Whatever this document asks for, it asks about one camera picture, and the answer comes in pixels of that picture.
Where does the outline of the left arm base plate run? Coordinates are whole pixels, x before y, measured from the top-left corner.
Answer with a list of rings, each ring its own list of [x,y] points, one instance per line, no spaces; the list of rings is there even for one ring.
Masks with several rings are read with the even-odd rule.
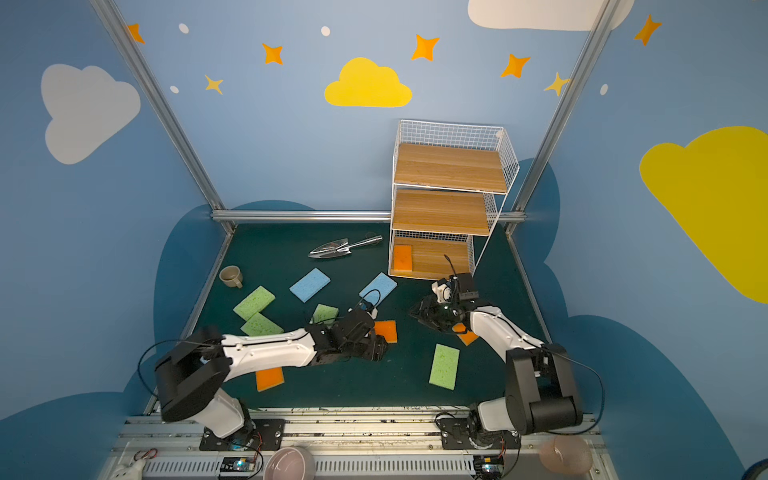
[[[277,451],[281,448],[286,421],[284,419],[251,419],[243,428],[219,438],[207,427],[199,444],[200,451]]]

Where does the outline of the white wire wooden shelf rack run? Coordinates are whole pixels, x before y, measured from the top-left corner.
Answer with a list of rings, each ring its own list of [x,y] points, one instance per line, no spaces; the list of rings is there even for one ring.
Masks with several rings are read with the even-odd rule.
[[[388,273],[436,281],[474,273],[520,165],[502,126],[402,119],[392,159]],[[413,247],[413,271],[392,270]]]

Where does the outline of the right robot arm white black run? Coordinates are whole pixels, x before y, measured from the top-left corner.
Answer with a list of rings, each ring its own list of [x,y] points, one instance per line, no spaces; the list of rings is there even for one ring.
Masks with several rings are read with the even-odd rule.
[[[482,299],[469,273],[453,274],[431,285],[432,292],[409,310],[426,327],[457,335],[462,327],[484,340],[505,363],[504,396],[470,409],[467,435],[487,443],[504,432],[561,436],[586,434],[602,420],[601,404],[593,425],[584,427],[583,402],[573,366],[591,368],[570,358],[559,344],[526,333],[502,310]]]

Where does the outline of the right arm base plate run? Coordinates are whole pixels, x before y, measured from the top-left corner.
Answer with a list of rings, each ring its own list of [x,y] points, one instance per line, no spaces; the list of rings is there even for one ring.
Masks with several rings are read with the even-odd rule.
[[[486,432],[467,418],[438,415],[434,420],[443,450],[514,450],[521,439],[507,430]]]

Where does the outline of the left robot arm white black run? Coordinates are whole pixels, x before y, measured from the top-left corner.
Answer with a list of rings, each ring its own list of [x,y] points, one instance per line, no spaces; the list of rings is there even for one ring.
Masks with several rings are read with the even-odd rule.
[[[265,336],[222,334],[205,327],[175,346],[154,367],[164,422],[194,421],[226,448],[255,449],[258,430],[244,402],[223,385],[250,373],[326,365],[350,358],[380,361],[386,339],[375,332],[377,310],[357,306],[341,319]]]

